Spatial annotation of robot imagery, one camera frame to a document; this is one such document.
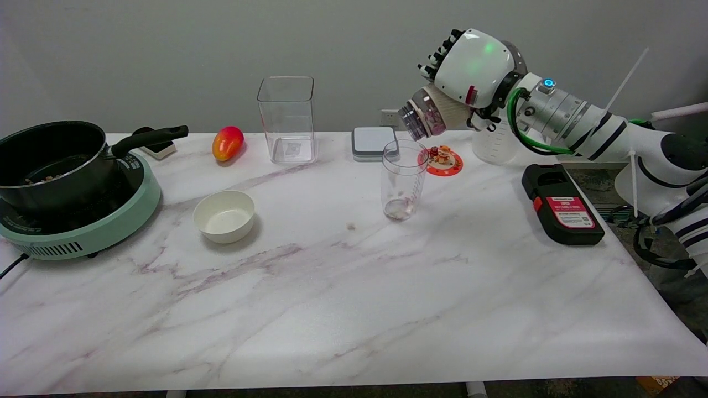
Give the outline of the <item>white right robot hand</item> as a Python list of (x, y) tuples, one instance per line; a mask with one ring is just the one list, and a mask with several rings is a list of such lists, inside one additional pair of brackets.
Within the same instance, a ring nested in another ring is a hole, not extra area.
[(528, 74), (513, 43), (476, 29), (452, 30), (417, 68), (428, 81), (417, 109), (432, 135), (463, 124), (481, 131), (500, 123), (508, 96)]

